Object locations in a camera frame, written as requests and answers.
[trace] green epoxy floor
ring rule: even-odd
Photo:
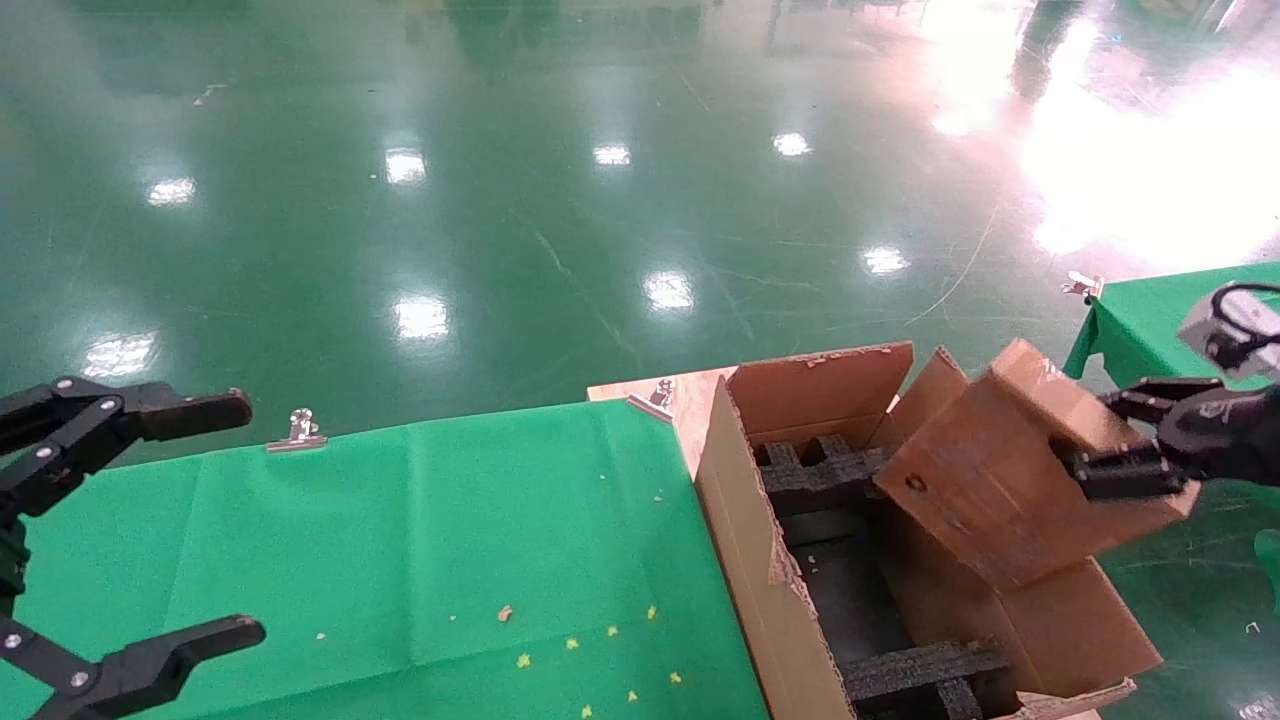
[[[1061,360],[1068,270],[1275,256],[1277,60],[1275,0],[9,0],[0,387],[255,400],[137,461],[902,338]]]

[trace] table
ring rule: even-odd
[[[1062,365],[1079,378],[1101,354],[1120,387],[1144,375],[1220,375],[1178,340],[1190,307],[1236,282],[1280,282],[1280,264],[1224,268],[1107,284]],[[1263,297],[1272,306],[1276,297]],[[1261,378],[1229,382],[1236,388]],[[1254,538],[1280,528],[1280,493],[1244,483],[1207,483],[1192,516],[1098,560],[1165,664],[1139,691],[1103,710],[1107,720],[1275,717],[1280,620]]]
[[[148,717],[768,717],[675,434],[625,401],[109,470],[29,527],[17,618],[83,656],[268,628]],[[46,694],[0,666],[0,719]]]
[[[1107,374],[1120,387],[1143,375],[1220,375],[1208,360],[1178,340],[1178,328],[1198,300],[1231,281],[1280,283],[1280,263],[1107,284],[1102,297],[1089,306],[1062,372],[1079,379],[1088,357],[1101,354]],[[1261,297],[1280,307],[1280,296]],[[1253,378],[1231,384],[1247,389],[1266,380]]]

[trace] torn cardboard edge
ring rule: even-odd
[[[909,442],[969,386],[955,361],[940,348],[892,411],[886,413],[910,370],[911,352],[910,343],[895,343],[753,363],[716,388],[696,487],[776,720],[855,715],[842,691],[836,659],[815,621],[808,585],[799,577],[764,493],[751,447],[763,438],[800,442],[800,436],[818,428],[836,430],[859,450],[872,443],[893,448]],[[932,541],[914,520],[900,515],[918,536]],[[913,642],[970,642],[1004,634],[1002,651],[1020,667],[1009,675],[1018,682],[1000,688],[1009,698],[1009,707],[1000,712],[1009,712],[1007,717],[1052,720],[1098,707],[1132,692],[1129,675],[1160,662],[1092,557],[1076,571],[1062,574],[1057,580],[1061,587],[1047,583],[1044,588],[1052,591],[1047,594],[1044,588],[1033,587],[1009,597],[936,541],[920,547],[927,561],[916,560],[906,568],[900,564],[896,578],[886,574]],[[902,607],[904,600],[919,593],[955,611],[931,620],[938,615],[931,607]],[[1107,621],[1096,629],[1084,618],[1079,623],[1064,621],[1069,615],[1061,612],[1062,602],[1101,612]],[[1125,625],[1124,632],[1115,632],[1117,623]],[[1053,626],[1062,630],[1052,632]],[[1020,629],[1025,629],[1025,637]],[[1115,660],[1094,662],[1107,655]],[[1056,667],[1038,666],[1044,664]],[[1091,674],[1091,665],[1101,667],[1100,673]],[[1068,697],[1055,697],[1060,694]],[[1018,707],[1024,697],[1033,698],[1033,703]]]

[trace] open cardboard box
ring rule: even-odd
[[[910,343],[886,345],[742,365],[716,389],[698,491],[774,720],[855,717],[837,669],[852,651],[828,643],[842,619],[815,609],[753,450],[829,434],[854,450],[899,448],[969,388],[940,348],[893,404],[911,364]],[[909,641],[983,641],[1007,661],[975,683],[986,717],[1053,720],[1100,707],[1160,664],[1092,557],[997,592],[893,503],[874,505],[874,555]],[[849,603],[863,602],[849,589]]]

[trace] cardboard box lid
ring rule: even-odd
[[[910,342],[749,363],[728,379],[748,436],[881,416],[911,370]]]
[[[1175,498],[1089,502],[1051,447],[1138,433],[1024,341],[1012,343],[877,475],[901,507],[997,588],[1032,583],[1187,516]]]

